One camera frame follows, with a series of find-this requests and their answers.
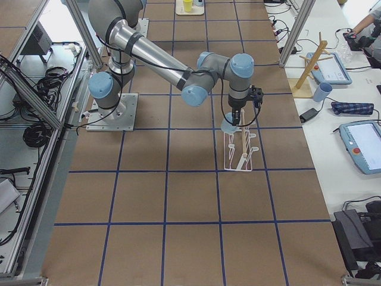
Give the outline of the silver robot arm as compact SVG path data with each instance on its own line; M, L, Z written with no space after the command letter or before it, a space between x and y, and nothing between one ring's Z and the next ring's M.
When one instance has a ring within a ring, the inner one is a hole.
M124 83L135 73L134 60L143 62L182 92L183 100L193 107L203 103L217 80L229 82L228 103L232 108L229 123L237 126L241 109L251 100L254 59L245 53L225 57L203 52L193 70L138 31L139 13L145 1L89 1L88 17L93 30L111 50L108 71Z

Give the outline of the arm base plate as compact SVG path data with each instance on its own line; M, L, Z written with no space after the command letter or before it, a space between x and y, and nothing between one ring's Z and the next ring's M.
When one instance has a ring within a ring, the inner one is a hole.
M138 23L135 27L135 30L142 34L144 37L147 37L149 27L149 19L148 18L139 18Z
M121 100L111 115L104 117L112 110L106 111L98 108L95 100L92 102L92 108L98 109L89 115L89 124L85 126L89 132L118 132L133 131L135 126L136 108L138 105L138 94L122 93Z

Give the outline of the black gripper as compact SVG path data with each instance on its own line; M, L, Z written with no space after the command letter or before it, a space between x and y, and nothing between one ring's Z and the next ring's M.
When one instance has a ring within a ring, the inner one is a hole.
M232 108L232 125L239 125L241 121L241 108L246 105L246 100L228 100Z

